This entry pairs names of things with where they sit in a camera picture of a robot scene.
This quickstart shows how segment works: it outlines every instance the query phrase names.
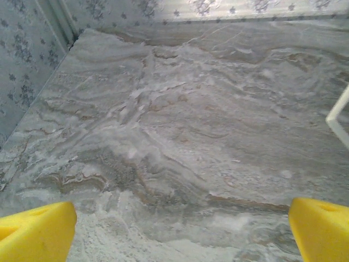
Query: white bar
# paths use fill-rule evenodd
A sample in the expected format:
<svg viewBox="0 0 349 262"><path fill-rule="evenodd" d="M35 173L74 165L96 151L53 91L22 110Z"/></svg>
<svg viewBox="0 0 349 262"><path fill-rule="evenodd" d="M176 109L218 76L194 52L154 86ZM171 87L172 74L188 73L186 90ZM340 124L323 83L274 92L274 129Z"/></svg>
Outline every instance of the white bar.
<svg viewBox="0 0 349 262"><path fill-rule="evenodd" d="M349 85L344 90L344 92L342 93L342 95L340 96L340 98L326 117L326 123L349 150L349 135L337 121L339 114L342 112L343 108L346 106L348 101Z"/></svg>

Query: marble veining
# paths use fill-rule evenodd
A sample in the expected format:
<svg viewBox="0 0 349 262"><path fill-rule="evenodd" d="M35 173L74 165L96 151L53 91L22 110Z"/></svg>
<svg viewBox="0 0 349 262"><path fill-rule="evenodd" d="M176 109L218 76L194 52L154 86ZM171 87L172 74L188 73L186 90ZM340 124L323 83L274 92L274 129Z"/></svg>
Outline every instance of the marble veining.
<svg viewBox="0 0 349 262"><path fill-rule="evenodd" d="M292 198L349 204L349 39L259 27L86 29L0 152L0 215L72 200L68 261L301 261Z"/></svg>

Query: floral wallpaper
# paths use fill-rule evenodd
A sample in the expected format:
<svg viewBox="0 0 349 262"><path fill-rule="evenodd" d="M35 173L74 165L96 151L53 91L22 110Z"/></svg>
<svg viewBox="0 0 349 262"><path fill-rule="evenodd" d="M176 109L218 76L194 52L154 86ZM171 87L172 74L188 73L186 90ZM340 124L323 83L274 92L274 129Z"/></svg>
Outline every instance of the floral wallpaper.
<svg viewBox="0 0 349 262"><path fill-rule="evenodd" d="M62 0L76 28L348 18L347 0Z"/></svg>
<svg viewBox="0 0 349 262"><path fill-rule="evenodd" d="M0 1L0 149L64 55L35 1Z"/></svg>

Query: marble floor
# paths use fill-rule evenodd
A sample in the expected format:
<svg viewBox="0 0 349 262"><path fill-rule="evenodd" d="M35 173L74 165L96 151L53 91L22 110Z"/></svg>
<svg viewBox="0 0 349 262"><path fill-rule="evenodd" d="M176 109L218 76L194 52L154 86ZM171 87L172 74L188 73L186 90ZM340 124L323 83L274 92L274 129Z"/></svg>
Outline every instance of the marble floor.
<svg viewBox="0 0 349 262"><path fill-rule="evenodd" d="M85 30L0 152L0 215L73 201L68 261L302 261L292 198L349 205L349 152L324 122L347 33Z"/></svg>

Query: yellow object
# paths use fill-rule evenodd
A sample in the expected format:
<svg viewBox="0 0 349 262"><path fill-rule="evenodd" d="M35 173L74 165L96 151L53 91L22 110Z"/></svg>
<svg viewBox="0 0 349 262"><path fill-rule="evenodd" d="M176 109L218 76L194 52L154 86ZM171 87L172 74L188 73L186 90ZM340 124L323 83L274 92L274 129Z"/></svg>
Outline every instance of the yellow object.
<svg viewBox="0 0 349 262"><path fill-rule="evenodd" d="M349 261L349 207L295 198L288 220L304 262Z"/></svg>
<svg viewBox="0 0 349 262"><path fill-rule="evenodd" d="M65 262L74 238L71 202L0 218L1 262Z"/></svg>

